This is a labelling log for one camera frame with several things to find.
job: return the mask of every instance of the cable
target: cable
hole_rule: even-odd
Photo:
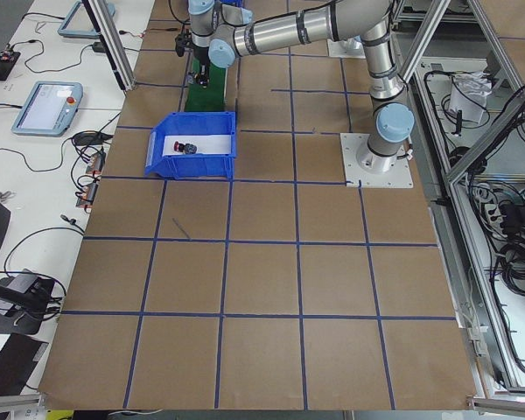
[[[176,15],[175,15],[175,12],[173,11],[173,5],[172,5],[172,0],[167,0],[167,4],[169,5],[169,11],[171,12],[171,15],[173,16],[173,18],[178,21],[180,24],[182,24],[183,26],[185,25],[189,25],[189,23],[191,22],[191,19],[188,18],[186,20],[181,20],[179,19]]]
[[[34,271],[6,271],[6,270],[0,270],[0,274],[5,274],[7,276],[10,276],[12,274],[33,274],[34,276],[37,276],[37,277],[43,277],[46,280],[52,280],[55,284],[60,286],[60,288],[62,289],[62,294],[64,296],[67,295],[67,288],[64,286],[64,284],[62,284],[56,277],[49,276],[48,274],[37,273]]]
[[[24,20],[25,17],[30,16],[30,15],[47,16],[48,18],[54,18],[54,19],[60,19],[60,20],[64,20],[64,19],[65,19],[65,18],[62,17],[62,16],[54,16],[54,15],[48,15],[48,14],[46,14],[46,13],[37,13],[36,11],[29,11],[29,12],[25,13],[25,14],[21,17],[21,20]]]
[[[498,198],[497,193],[505,193],[507,196],[512,197],[512,199],[506,199],[506,201],[511,201],[512,203],[514,203],[515,200],[517,200],[518,202],[525,205],[525,188],[522,191],[519,191],[517,188],[515,188],[514,185],[509,184],[505,181],[493,181],[491,182],[491,184],[503,186],[507,188],[510,192],[506,192],[505,190],[500,188],[486,188],[484,186],[474,184],[474,171],[469,171],[468,176],[468,195],[469,200],[471,201],[472,211],[484,232],[484,236],[486,242],[488,243],[488,247],[491,249],[488,281],[490,283],[491,291],[496,303],[501,323],[505,327],[504,333],[506,336],[506,341],[511,350],[514,362],[516,366],[525,374],[525,364],[523,363],[523,360],[519,357],[519,354],[515,347],[510,327],[510,321],[503,309],[503,304],[496,289],[496,282],[498,281],[498,277],[500,277],[501,281],[510,291],[517,295],[525,297],[525,288],[522,287],[519,283],[525,282],[525,238],[523,238],[520,235],[508,235],[507,237],[504,237],[503,240],[501,238],[494,237],[494,231],[488,229],[485,226],[485,222],[482,220],[480,212],[481,204],[477,204],[477,201],[472,199],[473,188],[477,188],[489,192],[492,198],[489,201],[487,201],[487,203],[495,204],[497,207],[499,207],[500,204],[504,201]],[[500,242],[504,242],[504,245],[501,247],[496,247],[494,239]]]
[[[114,120],[116,120],[116,118],[121,114],[122,111],[119,111],[116,113],[116,115],[111,118],[110,120],[107,121],[107,123],[101,127],[99,130],[97,130],[98,133],[102,133]]]
[[[135,33],[131,32],[131,31],[125,31],[123,29],[119,30],[119,35],[130,35],[130,36],[132,36],[134,38],[143,38],[144,37],[144,33],[143,32],[140,33],[140,34],[135,34]]]
[[[130,409],[123,409],[123,410],[120,410],[120,411],[111,411],[110,413],[108,413],[108,416],[112,416],[114,414],[123,414],[123,415],[131,415],[131,416],[135,416],[135,415],[139,415],[139,416],[149,416],[150,414],[156,414],[156,413],[160,413],[162,412],[163,410],[162,409],[156,409],[154,411],[133,411],[133,410],[130,410]]]
[[[17,109],[23,108],[21,105],[12,105],[11,103],[0,103],[0,107],[17,108]]]
[[[444,139],[444,148],[445,148],[445,154],[449,156],[449,144],[452,146],[453,149],[457,149],[457,145],[447,136],[447,133],[445,133],[444,125],[441,122],[441,119],[438,116],[438,112],[436,111],[436,100],[434,99],[434,95],[430,90],[429,77],[433,75],[433,71],[426,73],[423,76],[423,84],[426,87],[426,93],[428,94],[428,99],[430,100],[431,110],[434,113],[434,116],[436,117],[437,126],[439,127],[439,131],[441,132],[441,135]]]
[[[41,234],[43,232],[48,232],[48,231],[51,231],[51,230],[69,230],[71,232],[75,232],[76,234],[83,236],[82,232],[80,232],[79,230],[76,230],[76,229],[72,229],[70,227],[45,227],[43,229],[37,230],[35,232],[32,232],[32,233],[26,235],[21,241],[19,241],[16,244],[16,246],[14,248],[12,248],[11,251],[8,253],[8,255],[4,258],[4,260],[3,260],[3,270],[4,270],[5,274],[10,274],[10,272],[8,271],[8,268],[7,268],[8,261],[11,259],[11,256],[16,251],[16,249],[18,249],[25,241],[27,241],[28,239],[32,238],[33,236]]]
[[[74,226],[75,228],[77,228],[80,232],[82,232],[83,234],[85,234],[85,230],[83,229],[83,227],[81,227],[80,225],[78,225],[78,221],[76,219],[69,219],[68,216],[64,215],[64,214],[61,214],[60,215],[60,218],[65,221],[66,223],[68,223],[70,226]]]
[[[29,67],[29,62],[33,59],[35,59],[36,57],[38,57],[39,55],[43,55],[45,53],[45,44],[43,44],[43,41],[39,40],[39,39],[30,39],[29,41],[27,41],[29,44],[32,44],[32,43],[35,43],[35,42],[39,42],[40,45],[41,45],[41,51],[40,52],[37,52],[36,54],[32,55],[29,59],[27,59],[26,61],[24,61],[24,66],[27,67],[29,69],[30,72],[34,73],[34,74],[42,74],[42,73],[58,73],[58,72],[64,72],[65,70],[69,69],[69,68],[73,68],[73,67],[77,67],[81,64],[81,62],[83,61],[83,53],[84,51],[86,51],[88,48],[91,48],[93,46],[93,44],[88,44],[86,46],[84,46],[81,50],[80,50],[80,59],[78,60],[77,63],[74,63],[74,64],[71,64],[70,66],[66,66],[66,67],[62,67],[62,68],[54,68],[54,69],[47,69],[47,70],[34,70],[32,69],[31,67]]]
[[[25,157],[25,155],[21,152],[21,151],[18,151],[18,150],[13,150],[13,149],[7,149],[5,147],[1,147],[0,148],[0,151],[8,151],[10,153],[15,153],[19,156],[21,156],[21,158],[24,160],[24,164],[25,166],[27,166],[27,169],[29,169],[31,172],[52,172],[52,171],[56,171],[57,169],[59,169],[62,164],[64,164],[64,145],[71,141],[72,138],[67,138],[64,142],[62,142],[62,145],[60,146],[60,163],[57,164],[56,166],[54,166],[53,168],[48,168],[48,169],[33,169],[29,163],[27,162],[27,158]]]

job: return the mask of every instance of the metal pole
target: metal pole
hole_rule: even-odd
[[[525,402],[473,398],[472,406],[476,411],[525,417]]]
[[[105,53],[119,87],[126,91],[134,89],[136,78],[107,3],[105,0],[82,0],[82,2],[95,30],[99,33],[99,40],[105,46]]]
[[[439,22],[444,16],[445,10],[450,2],[451,0],[431,2],[431,6],[420,25],[420,29],[418,30],[414,41],[412,41],[409,55],[404,61],[404,64],[402,64],[399,74],[404,81],[408,81],[417,69],[418,62],[422,59],[422,56],[431,41],[431,37],[434,36],[434,32],[438,28]]]
[[[0,396],[0,413],[30,409],[39,405],[40,400],[40,394]]]

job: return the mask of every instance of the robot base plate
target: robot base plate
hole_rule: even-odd
[[[397,160],[395,166],[387,173],[375,175],[364,170],[356,160],[356,151],[360,144],[368,140],[369,134],[341,133],[342,159],[344,160],[344,173],[346,186],[363,188],[412,188],[409,162],[406,159]],[[404,154],[401,147],[399,155]]]

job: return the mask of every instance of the aluminum frame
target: aluminum frame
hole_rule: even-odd
[[[41,402],[41,394],[0,396],[0,413],[36,407]]]
[[[105,0],[82,0],[82,2],[95,31],[99,34],[99,40],[105,46],[105,53],[119,87],[124,91],[134,89],[137,81],[115,22],[109,13],[107,2]]]
[[[426,16],[423,19],[422,24],[420,25],[420,29],[418,29],[418,33],[412,41],[409,55],[407,56],[404,63],[402,63],[399,74],[404,81],[408,81],[417,69],[418,62],[424,55],[426,47],[430,43],[431,38],[434,36],[439,22],[441,22],[441,19],[444,16],[450,2],[451,0],[439,0],[437,2],[432,2],[428,12],[426,13]]]

